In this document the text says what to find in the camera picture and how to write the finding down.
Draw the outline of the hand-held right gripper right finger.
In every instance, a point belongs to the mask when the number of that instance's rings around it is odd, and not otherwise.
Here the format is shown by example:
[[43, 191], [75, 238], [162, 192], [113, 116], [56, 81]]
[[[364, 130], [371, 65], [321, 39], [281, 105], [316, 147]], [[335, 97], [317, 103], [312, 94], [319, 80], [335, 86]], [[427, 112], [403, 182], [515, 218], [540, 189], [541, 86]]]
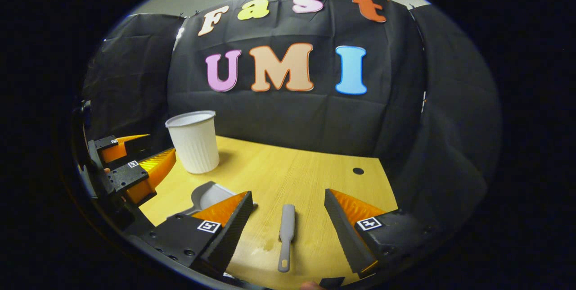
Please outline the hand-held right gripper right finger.
[[326, 189], [324, 207], [352, 272], [391, 277], [432, 253], [444, 231], [400, 208], [386, 212], [334, 189]]

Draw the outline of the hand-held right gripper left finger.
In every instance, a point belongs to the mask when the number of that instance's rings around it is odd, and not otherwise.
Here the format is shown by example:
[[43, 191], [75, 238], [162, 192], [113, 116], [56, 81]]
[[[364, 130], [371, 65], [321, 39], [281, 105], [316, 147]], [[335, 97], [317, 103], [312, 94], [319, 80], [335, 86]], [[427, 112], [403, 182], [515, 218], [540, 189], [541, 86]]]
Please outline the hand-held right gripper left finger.
[[245, 191], [194, 214], [173, 214], [157, 226], [127, 229], [124, 236], [177, 269], [222, 277], [253, 208], [252, 192]]

